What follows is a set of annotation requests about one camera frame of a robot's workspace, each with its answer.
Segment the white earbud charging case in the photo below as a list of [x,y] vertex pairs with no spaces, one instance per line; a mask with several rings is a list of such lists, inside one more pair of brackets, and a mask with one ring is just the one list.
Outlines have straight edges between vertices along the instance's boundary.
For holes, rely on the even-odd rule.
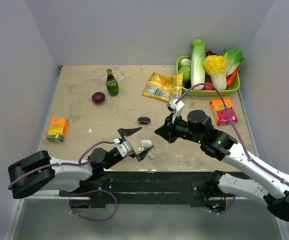
[[143,140],[140,141],[140,145],[143,148],[149,148],[149,147],[151,147],[153,145],[153,143],[152,143],[151,140],[143,139]]

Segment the black earbud charging case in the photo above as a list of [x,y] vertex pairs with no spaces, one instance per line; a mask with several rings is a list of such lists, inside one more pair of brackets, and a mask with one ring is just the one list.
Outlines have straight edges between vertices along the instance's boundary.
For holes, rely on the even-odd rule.
[[147,125],[151,123],[151,119],[146,116],[141,116],[137,119],[137,122],[141,125]]

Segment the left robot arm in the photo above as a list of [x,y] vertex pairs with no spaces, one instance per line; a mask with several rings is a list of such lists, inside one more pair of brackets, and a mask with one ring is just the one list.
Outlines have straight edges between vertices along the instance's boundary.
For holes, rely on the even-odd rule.
[[113,149],[100,147],[102,141],[88,148],[79,160],[63,160],[51,157],[46,150],[35,152],[13,164],[7,171],[10,184],[7,187],[14,199],[24,199],[39,191],[59,190],[83,196],[88,191],[86,181],[98,180],[105,171],[125,158],[141,162],[154,147],[150,144],[136,152],[127,137],[141,128],[120,128],[119,138],[109,141]]

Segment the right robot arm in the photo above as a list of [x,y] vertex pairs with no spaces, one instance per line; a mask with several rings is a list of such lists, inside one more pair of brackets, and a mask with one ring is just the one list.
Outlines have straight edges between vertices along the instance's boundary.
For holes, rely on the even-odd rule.
[[227,194],[254,200],[266,205],[275,217],[289,222],[289,175],[245,151],[234,137],[214,128],[203,110],[191,111],[187,120],[170,114],[154,132],[170,144],[178,138],[197,143],[207,156],[247,175],[247,179],[241,179],[216,170],[209,180],[198,186],[206,198]]

